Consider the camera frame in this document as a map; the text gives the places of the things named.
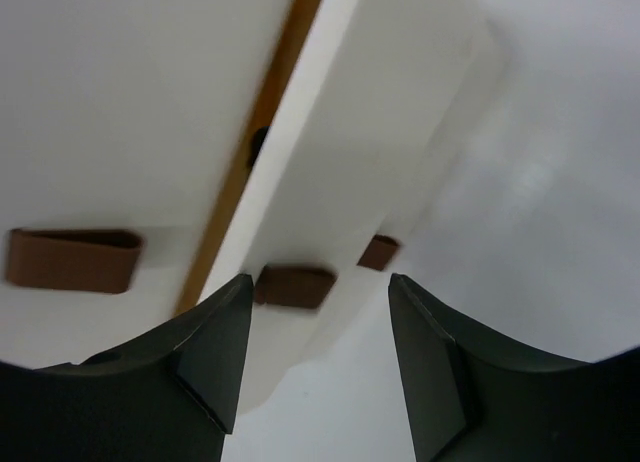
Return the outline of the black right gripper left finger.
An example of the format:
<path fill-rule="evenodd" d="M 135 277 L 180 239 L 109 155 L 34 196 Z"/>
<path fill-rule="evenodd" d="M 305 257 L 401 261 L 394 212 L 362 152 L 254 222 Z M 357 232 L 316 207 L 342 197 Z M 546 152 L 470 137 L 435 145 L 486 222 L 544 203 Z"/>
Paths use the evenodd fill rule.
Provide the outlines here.
<path fill-rule="evenodd" d="M 252 316 L 238 275 L 184 314 L 78 365 L 41 371 L 37 420 L 69 461 L 217 461 L 233 430 Z"/>

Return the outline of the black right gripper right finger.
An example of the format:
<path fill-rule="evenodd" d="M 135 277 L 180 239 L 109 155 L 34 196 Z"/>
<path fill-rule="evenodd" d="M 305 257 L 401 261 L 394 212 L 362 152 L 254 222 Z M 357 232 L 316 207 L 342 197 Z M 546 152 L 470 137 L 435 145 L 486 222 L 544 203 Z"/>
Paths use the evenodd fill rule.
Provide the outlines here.
<path fill-rule="evenodd" d="M 505 336 L 404 275 L 388 287 L 420 461 L 635 461 L 639 352 L 593 363 Z"/>

